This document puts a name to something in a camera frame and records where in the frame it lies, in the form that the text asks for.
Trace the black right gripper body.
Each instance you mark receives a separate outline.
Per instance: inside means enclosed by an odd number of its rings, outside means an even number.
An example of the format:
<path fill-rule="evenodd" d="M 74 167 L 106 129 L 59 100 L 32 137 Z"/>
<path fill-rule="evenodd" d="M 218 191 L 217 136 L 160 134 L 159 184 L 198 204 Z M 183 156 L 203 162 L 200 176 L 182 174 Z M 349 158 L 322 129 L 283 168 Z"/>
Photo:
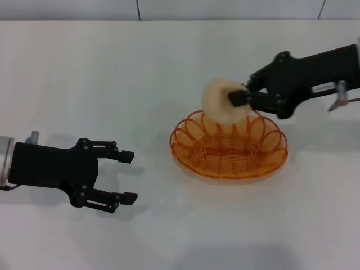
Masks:
<path fill-rule="evenodd" d="M 251 78 L 258 81 L 258 92 L 278 97 L 271 114 L 288 119 L 306 100 L 358 89 L 359 48 L 351 44 L 305 58 L 281 52 Z"/>

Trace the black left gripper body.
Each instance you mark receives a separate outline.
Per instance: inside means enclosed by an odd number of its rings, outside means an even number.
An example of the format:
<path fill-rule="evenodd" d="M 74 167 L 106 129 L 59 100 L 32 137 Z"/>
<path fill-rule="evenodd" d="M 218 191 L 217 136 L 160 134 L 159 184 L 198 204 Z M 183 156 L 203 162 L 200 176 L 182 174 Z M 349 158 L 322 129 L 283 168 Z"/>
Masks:
<path fill-rule="evenodd" d="M 72 148 L 16 143 L 8 181 L 64 191 L 76 208 L 86 205 L 98 176 L 98 159 L 80 139 Z"/>

